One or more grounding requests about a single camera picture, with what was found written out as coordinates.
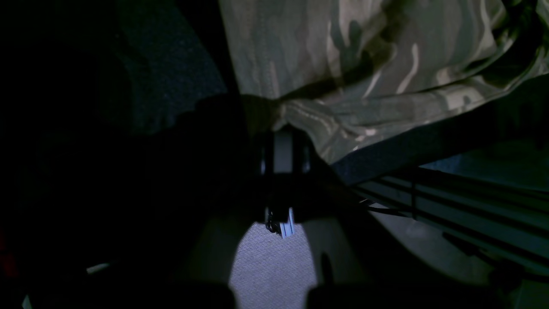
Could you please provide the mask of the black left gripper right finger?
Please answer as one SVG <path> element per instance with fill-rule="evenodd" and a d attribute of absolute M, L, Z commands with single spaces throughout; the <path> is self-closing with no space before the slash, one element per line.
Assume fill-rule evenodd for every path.
<path fill-rule="evenodd" d="M 459 283 L 408 252 L 358 196 L 292 129 L 297 219 L 314 255 L 319 286 L 308 309 L 506 309 L 493 286 Z"/>

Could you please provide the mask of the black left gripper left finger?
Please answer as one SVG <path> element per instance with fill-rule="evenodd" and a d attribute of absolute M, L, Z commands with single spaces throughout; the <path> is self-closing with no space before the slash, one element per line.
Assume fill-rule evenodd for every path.
<path fill-rule="evenodd" d="M 208 219 L 228 214 L 249 174 L 245 126 L 269 100 L 206 98 L 175 126 L 129 136 L 63 111 L 1 120 L 1 273 L 34 309 L 233 309 L 226 283 L 176 279 Z"/>

